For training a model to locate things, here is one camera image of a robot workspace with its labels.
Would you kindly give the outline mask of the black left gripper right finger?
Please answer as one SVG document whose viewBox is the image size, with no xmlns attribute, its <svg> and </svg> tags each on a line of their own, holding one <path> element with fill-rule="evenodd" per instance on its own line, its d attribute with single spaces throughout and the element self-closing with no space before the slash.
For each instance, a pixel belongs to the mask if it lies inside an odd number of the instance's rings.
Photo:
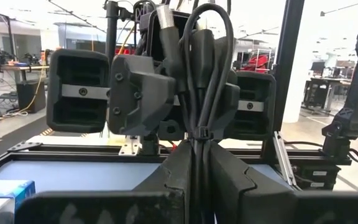
<svg viewBox="0 0 358 224">
<path fill-rule="evenodd" d="M 213 206 L 218 224 L 292 224 L 294 193 L 219 144 L 210 150 Z"/>
</svg>

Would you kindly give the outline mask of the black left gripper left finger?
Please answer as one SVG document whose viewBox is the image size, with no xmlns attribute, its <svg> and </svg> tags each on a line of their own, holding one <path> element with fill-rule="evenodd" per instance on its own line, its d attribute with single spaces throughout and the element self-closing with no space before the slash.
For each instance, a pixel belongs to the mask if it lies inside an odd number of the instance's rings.
<svg viewBox="0 0 358 224">
<path fill-rule="evenodd" d="M 176 224 L 189 224 L 191 192 L 192 145 L 188 140 L 178 147 L 152 172 L 138 184 L 135 191 L 169 191 L 175 194 L 177 206 L 169 215 Z"/>
</svg>

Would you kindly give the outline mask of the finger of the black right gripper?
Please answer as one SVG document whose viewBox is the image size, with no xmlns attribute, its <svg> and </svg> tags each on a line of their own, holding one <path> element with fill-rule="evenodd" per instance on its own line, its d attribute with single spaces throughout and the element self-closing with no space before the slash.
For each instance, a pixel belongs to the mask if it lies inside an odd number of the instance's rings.
<svg viewBox="0 0 358 224">
<path fill-rule="evenodd" d="M 240 88 L 226 83 L 219 99 L 217 111 L 212 124 L 214 139 L 223 139 L 224 131 L 234 119 L 238 109 Z"/>
<path fill-rule="evenodd" d="M 173 107 L 175 79 L 156 74 L 153 59 L 138 55 L 115 56 L 110 74 L 110 132 L 148 135 Z"/>
</svg>

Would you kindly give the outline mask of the black cabinet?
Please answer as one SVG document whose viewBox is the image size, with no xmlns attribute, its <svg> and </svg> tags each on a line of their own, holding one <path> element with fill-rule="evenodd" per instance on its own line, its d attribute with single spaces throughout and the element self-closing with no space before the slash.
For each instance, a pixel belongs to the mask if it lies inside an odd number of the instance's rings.
<svg viewBox="0 0 358 224">
<path fill-rule="evenodd" d="M 45 84 L 41 80 L 27 80 L 16 84 L 20 110 L 37 113 L 46 107 Z"/>
</svg>

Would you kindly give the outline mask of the red background machine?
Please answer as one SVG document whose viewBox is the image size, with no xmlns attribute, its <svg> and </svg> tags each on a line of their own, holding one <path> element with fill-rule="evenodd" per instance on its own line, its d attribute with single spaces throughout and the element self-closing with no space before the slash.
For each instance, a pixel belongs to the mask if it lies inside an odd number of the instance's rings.
<svg viewBox="0 0 358 224">
<path fill-rule="evenodd" d="M 267 73 L 269 71 L 268 69 L 269 62 L 270 62 L 269 56 L 266 54 L 253 56 L 248 60 L 246 65 L 244 65 L 241 68 L 241 70 L 258 72 L 258 73 Z"/>
</svg>

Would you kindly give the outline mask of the wooden background workbench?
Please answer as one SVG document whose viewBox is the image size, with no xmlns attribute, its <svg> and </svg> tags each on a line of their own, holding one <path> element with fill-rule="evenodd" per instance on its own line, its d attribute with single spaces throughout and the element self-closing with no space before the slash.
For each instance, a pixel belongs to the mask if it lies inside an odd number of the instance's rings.
<svg viewBox="0 0 358 224">
<path fill-rule="evenodd" d="M 27 65 L 17 66 L 17 65 L 0 65 L 0 72 L 13 71 L 15 73 L 14 81 L 20 82 L 21 80 L 27 79 L 27 73 L 33 71 L 48 71 L 49 66 L 47 65 Z M 0 100 L 16 100 L 17 96 L 13 95 L 1 95 Z"/>
</svg>

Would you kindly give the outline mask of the black control box with labels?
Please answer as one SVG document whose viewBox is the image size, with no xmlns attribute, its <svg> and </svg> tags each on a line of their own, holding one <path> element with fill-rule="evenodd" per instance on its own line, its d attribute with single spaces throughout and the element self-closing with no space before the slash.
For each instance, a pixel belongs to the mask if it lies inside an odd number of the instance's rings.
<svg viewBox="0 0 358 224">
<path fill-rule="evenodd" d="M 300 166 L 293 171 L 297 186 L 302 190 L 332 190 L 336 184 L 338 166 Z"/>
</svg>

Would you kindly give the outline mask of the small background monitor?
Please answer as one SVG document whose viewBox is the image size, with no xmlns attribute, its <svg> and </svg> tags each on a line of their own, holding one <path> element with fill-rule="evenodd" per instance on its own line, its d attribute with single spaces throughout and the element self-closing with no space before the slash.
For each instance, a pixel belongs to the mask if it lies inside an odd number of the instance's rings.
<svg viewBox="0 0 358 224">
<path fill-rule="evenodd" d="M 310 70 L 313 71 L 313 73 L 317 73 L 318 75 L 322 75 L 324 69 L 325 69 L 324 61 L 313 62 L 310 68 Z"/>
</svg>

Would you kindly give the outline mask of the background office desk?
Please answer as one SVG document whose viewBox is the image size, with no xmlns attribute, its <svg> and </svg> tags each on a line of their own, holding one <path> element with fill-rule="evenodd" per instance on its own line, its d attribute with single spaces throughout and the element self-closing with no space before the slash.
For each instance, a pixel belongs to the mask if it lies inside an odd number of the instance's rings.
<svg viewBox="0 0 358 224">
<path fill-rule="evenodd" d="M 339 111 L 358 97 L 358 93 L 351 90 L 351 80 L 343 78 L 310 78 L 304 94 L 302 107 L 322 113 Z"/>
</svg>

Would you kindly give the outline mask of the blue cardboard box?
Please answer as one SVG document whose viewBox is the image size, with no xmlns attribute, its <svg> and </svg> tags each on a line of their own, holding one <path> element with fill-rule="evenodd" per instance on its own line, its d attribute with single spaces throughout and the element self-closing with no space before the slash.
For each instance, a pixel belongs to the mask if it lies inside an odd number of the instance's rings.
<svg viewBox="0 0 358 224">
<path fill-rule="evenodd" d="M 0 224 L 14 224 L 15 211 L 33 194 L 33 180 L 0 180 Z"/>
</svg>

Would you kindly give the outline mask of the silver angle bracket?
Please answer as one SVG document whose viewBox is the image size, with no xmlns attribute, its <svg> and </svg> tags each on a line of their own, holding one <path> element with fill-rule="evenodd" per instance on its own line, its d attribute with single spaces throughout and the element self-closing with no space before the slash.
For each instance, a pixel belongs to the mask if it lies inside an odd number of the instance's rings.
<svg viewBox="0 0 358 224">
<path fill-rule="evenodd" d="M 136 156 L 141 149 L 141 143 L 138 136 L 126 136 L 125 142 L 121 146 L 120 156 Z"/>
</svg>

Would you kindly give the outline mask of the silver diagonal frame brace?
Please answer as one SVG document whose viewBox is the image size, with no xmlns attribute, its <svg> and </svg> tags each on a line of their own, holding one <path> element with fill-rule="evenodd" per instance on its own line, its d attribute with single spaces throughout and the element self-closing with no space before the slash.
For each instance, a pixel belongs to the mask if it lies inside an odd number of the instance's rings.
<svg viewBox="0 0 358 224">
<path fill-rule="evenodd" d="M 273 132 L 273 144 L 284 180 L 288 185 L 293 187 L 296 186 L 296 179 L 293 174 L 293 169 L 287 154 L 287 149 L 279 131 Z"/>
</svg>

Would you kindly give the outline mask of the black corner bracket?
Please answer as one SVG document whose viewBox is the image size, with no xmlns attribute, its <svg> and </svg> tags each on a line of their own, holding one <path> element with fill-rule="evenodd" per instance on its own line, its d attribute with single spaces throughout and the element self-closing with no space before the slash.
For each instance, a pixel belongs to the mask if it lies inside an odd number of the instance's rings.
<svg viewBox="0 0 358 224">
<path fill-rule="evenodd" d="M 26 150 L 36 150 L 42 145 L 41 142 L 26 142 L 22 141 L 16 145 L 10 147 L 8 152 L 17 152 L 17 151 L 26 151 Z"/>
</svg>

